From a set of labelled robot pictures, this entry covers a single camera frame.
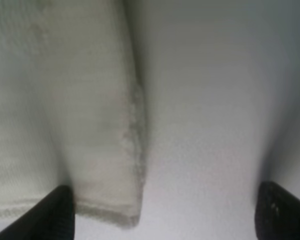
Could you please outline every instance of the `black plastic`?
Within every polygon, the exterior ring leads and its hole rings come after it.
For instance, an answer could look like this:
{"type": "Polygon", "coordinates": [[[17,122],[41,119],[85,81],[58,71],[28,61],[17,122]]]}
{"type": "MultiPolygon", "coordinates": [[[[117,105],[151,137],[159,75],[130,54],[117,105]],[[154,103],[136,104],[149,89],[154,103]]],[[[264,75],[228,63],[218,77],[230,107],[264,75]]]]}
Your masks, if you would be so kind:
{"type": "Polygon", "coordinates": [[[73,240],[75,209],[71,188],[59,186],[0,232],[0,240],[73,240]]]}
{"type": "Polygon", "coordinates": [[[254,221],[259,240],[300,240],[300,200],[274,182],[263,182],[254,221]]]}

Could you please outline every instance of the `white fabric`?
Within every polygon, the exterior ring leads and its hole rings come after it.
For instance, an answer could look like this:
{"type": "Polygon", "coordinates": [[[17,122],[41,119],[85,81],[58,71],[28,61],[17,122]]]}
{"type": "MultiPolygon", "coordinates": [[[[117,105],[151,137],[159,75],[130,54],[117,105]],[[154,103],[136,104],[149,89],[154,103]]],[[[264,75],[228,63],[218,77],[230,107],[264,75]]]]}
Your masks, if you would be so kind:
{"type": "Polygon", "coordinates": [[[117,0],[0,0],[0,218],[60,184],[77,213],[141,210],[141,95],[117,0]]]}

